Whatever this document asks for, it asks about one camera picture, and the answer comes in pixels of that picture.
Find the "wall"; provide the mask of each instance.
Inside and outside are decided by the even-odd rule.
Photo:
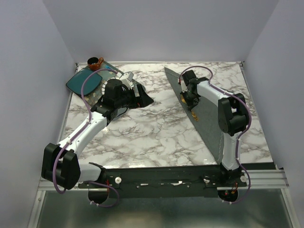
[[[245,60],[278,0],[43,0],[76,62]]]
[[[41,0],[1,1],[0,31],[0,227],[25,228],[75,64]]]
[[[245,61],[274,161],[284,167],[304,227],[304,1],[280,0]]]

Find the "brown mug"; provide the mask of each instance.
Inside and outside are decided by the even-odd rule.
[[[89,66],[89,68],[93,71],[99,70],[101,67],[101,64],[103,63],[104,58],[96,58],[96,57],[92,57],[89,58],[87,61],[87,64]]]

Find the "gray mat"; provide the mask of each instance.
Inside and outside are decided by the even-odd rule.
[[[168,68],[165,68],[165,73],[188,118],[213,155],[215,161],[220,164],[223,158],[224,137],[218,125],[217,106],[208,99],[200,97],[199,104],[192,109],[199,118],[198,121],[195,121],[191,112],[188,110],[187,105],[180,99],[181,87],[177,83],[177,78],[180,75]]]

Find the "gray floor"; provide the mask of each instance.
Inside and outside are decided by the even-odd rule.
[[[91,206],[86,191],[46,193],[39,228],[291,228],[280,190],[251,190],[241,203],[215,198],[122,199]]]

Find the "metal frame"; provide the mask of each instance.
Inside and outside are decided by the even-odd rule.
[[[81,65],[85,65],[85,64],[82,64],[82,63],[76,64],[76,72],[78,71],[78,66],[81,66]],[[245,74],[244,74],[244,70],[243,70],[243,63],[242,62],[239,63],[239,66],[241,68],[243,77],[245,78]],[[65,126],[67,123],[67,116],[68,116],[68,110],[69,110],[69,107],[71,104],[71,99],[72,99],[72,93],[70,93],[70,95],[69,95],[69,101],[68,101],[68,104],[66,107],[64,120],[62,122],[62,126],[60,129],[58,142],[63,138],[64,132],[65,132]],[[252,170],[252,171],[249,171],[249,174],[250,174],[251,181],[252,181],[251,189],[281,189],[283,199],[284,199],[284,202],[286,205],[286,209],[290,216],[292,225],[294,228],[300,228],[301,226],[300,226],[299,220],[297,218],[295,209],[293,207],[290,192],[288,189],[289,185],[288,185],[284,170]],[[225,188],[225,187],[219,187],[217,189],[218,190],[227,190],[227,188]],[[53,183],[51,183],[45,179],[40,180],[39,186],[38,186],[38,191],[37,191],[33,209],[32,209],[32,213],[30,215],[28,228],[37,227],[46,191],[53,191],[53,190],[55,190]],[[78,188],[78,184],[77,184],[71,190],[88,191],[88,190],[93,190],[93,189],[80,189],[80,188]],[[106,189],[105,188],[102,188],[102,189],[94,188],[94,190],[106,190]]]

